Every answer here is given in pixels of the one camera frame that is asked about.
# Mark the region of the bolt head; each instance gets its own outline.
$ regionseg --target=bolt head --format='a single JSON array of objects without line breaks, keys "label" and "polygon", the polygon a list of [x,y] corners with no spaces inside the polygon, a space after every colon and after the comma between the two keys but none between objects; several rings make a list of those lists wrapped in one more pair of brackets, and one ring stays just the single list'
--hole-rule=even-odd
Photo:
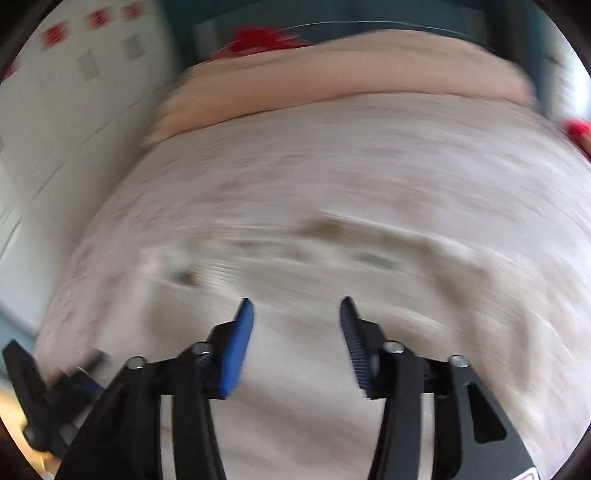
[{"label": "bolt head", "polygon": [[191,347],[195,355],[206,355],[212,352],[212,347],[207,342],[197,342]]},{"label": "bolt head", "polygon": [[139,370],[140,368],[145,367],[146,364],[145,358],[141,356],[133,356],[129,360],[126,361],[125,366],[130,370]]},{"label": "bolt head", "polygon": [[404,352],[404,345],[400,342],[384,342],[384,350],[389,353],[402,353]]},{"label": "bolt head", "polygon": [[452,355],[449,362],[456,368],[466,368],[468,366],[468,360],[461,355]]}]

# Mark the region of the red pattern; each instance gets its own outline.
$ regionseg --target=red pattern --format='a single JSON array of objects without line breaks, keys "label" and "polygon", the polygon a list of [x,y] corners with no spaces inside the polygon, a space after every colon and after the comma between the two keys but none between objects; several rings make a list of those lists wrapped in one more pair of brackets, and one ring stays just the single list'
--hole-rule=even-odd
[{"label": "red pattern", "polygon": [[6,80],[8,77],[10,77],[10,75],[12,75],[17,70],[18,70],[18,60],[15,60],[8,67],[8,70],[6,71],[6,75],[4,75],[4,78],[2,80]]},{"label": "red pattern", "polygon": [[123,15],[126,20],[139,18],[145,13],[145,7],[142,2],[133,2],[123,7]]},{"label": "red pattern", "polygon": [[111,15],[110,8],[100,8],[92,12],[88,17],[86,17],[86,21],[88,23],[89,28],[100,28],[108,25],[112,22],[113,16]]},{"label": "red pattern", "polygon": [[286,50],[311,45],[294,35],[266,27],[239,28],[232,34],[232,42],[213,54],[213,58],[244,57],[270,50]]},{"label": "red pattern", "polygon": [[41,34],[43,46],[45,48],[53,47],[63,42],[68,36],[68,27],[66,22],[58,23],[48,28]]}]

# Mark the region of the red tile decoration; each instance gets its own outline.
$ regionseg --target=red tile decoration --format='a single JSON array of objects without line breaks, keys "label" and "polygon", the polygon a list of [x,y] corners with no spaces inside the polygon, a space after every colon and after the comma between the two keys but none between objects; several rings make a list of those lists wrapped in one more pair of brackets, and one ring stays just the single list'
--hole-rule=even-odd
[{"label": "red tile decoration", "polygon": [[132,2],[123,7],[123,16],[126,20],[134,20],[145,13],[143,2]]},{"label": "red tile decoration", "polygon": [[10,77],[10,75],[12,75],[14,72],[16,72],[18,70],[18,60],[15,60],[12,62],[12,64],[8,67],[8,70],[6,72],[6,75],[4,75],[4,78],[2,80],[6,80],[8,77]]},{"label": "red tile decoration", "polygon": [[91,30],[104,27],[105,25],[110,24],[112,21],[113,15],[111,14],[111,9],[109,7],[99,8],[86,17],[86,23],[88,28]]},{"label": "red tile decoration", "polygon": [[68,37],[68,27],[66,22],[61,22],[48,28],[41,34],[41,40],[45,48],[53,47],[63,42]]}]

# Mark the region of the metal screw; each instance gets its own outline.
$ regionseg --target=metal screw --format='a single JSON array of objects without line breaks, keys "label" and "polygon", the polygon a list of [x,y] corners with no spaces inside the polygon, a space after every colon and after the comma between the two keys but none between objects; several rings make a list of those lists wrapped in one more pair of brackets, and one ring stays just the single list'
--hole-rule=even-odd
[{"label": "metal screw", "polygon": [[22,435],[27,439],[29,444],[35,442],[35,432],[29,425],[24,428]]},{"label": "metal screw", "polygon": [[140,368],[143,368],[146,363],[145,358],[141,356],[133,356],[126,361],[125,366],[130,370],[139,370]]},{"label": "metal screw", "polygon": [[466,368],[468,366],[468,360],[461,355],[452,355],[449,358],[449,362],[457,368]]},{"label": "metal screw", "polygon": [[384,342],[383,349],[389,353],[402,353],[404,345],[399,342]]},{"label": "metal screw", "polygon": [[195,355],[205,355],[207,353],[211,353],[212,348],[206,342],[197,342],[191,347],[191,351]]}]

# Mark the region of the fabric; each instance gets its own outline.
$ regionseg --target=fabric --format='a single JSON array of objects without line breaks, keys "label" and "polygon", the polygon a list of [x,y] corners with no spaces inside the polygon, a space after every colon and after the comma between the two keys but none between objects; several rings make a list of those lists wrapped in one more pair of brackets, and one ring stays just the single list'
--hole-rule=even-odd
[{"label": "fabric", "polygon": [[160,109],[147,144],[249,113],[376,92],[534,103],[522,71],[476,45],[425,32],[383,30],[197,65]]},{"label": "fabric", "polygon": [[89,225],[36,357],[50,377],[100,346],[108,380],[249,296],[242,386],[214,406],[229,478],[363,478],[381,406],[339,332],[352,295],[418,354],[464,354],[549,479],[591,421],[590,175],[529,109],[457,96],[362,95],[179,135]]},{"label": "fabric", "polygon": [[268,27],[239,28],[229,45],[213,52],[213,59],[246,57],[263,51],[308,47],[309,42]]}]

